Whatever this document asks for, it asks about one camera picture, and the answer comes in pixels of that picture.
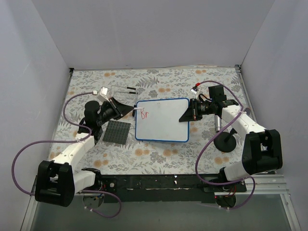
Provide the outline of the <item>blue framed whiteboard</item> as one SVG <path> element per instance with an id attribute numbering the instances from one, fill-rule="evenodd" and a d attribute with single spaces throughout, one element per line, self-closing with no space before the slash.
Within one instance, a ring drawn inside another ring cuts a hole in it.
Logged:
<path id="1" fill-rule="evenodd" d="M 187 142 L 189 122 L 179 122 L 189 99 L 159 99 L 137 102 L 135 138 L 139 141 Z"/>

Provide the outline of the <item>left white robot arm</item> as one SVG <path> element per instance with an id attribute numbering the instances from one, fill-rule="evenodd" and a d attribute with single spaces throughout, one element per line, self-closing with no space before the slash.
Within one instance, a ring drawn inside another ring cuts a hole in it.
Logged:
<path id="1" fill-rule="evenodd" d="M 85 104 L 84 117 L 79 123 L 76 142 L 67 146 L 50 161 L 42 161 L 38 167 L 35 199 L 53 205 L 67 207 L 74 195 L 82 190 L 98 192 L 104 185 L 99 170 L 87 168 L 74 173 L 82 157 L 100 140 L 102 126 L 110 120 L 119 120 L 134 108 L 114 98 L 99 103 Z"/>

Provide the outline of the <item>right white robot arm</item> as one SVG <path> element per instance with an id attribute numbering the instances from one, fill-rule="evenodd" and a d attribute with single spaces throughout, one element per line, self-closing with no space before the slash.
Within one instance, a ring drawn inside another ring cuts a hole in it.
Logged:
<path id="1" fill-rule="evenodd" d="M 225 153 L 236 147 L 234 134 L 244 141 L 241 160 L 220 169 L 214 184 L 223 191 L 229 191 L 235 186 L 236 180 L 251 175 L 282 168 L 281 137 L 277 130 L 266 129 L 251 119 L 243 106 L 235 100 L 227 99 L 222 85 L 208 88 L 209 99 L 191 99 L 187 110 L 179 118 L 179 122 L 199 121 L 204 115 L 215 115 L 225 121 L 230 132 L 220 128 L 211 139 L 215 147 Z"/>

